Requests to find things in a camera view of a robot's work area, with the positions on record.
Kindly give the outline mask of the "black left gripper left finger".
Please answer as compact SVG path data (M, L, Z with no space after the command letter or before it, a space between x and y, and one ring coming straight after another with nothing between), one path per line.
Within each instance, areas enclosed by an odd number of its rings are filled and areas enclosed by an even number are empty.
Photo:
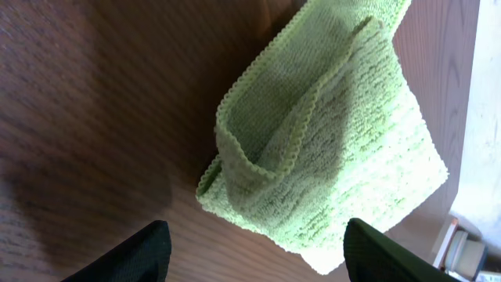
M164 282L170 256L168 223L156 220L62 282Z

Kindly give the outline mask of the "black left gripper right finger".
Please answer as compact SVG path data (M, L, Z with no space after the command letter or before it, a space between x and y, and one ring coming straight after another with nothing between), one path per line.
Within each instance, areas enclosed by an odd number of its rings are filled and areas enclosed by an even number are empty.
M350 219L344 258L351 282L456 282L361 219Z

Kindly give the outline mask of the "light green microfiber cloth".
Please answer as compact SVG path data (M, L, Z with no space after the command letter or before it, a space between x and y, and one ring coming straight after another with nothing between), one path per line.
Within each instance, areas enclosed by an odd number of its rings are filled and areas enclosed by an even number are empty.
M408 8L306 2L219 104L202 208L327 275L350 219L386 232L429 198L448 172L392 43Z

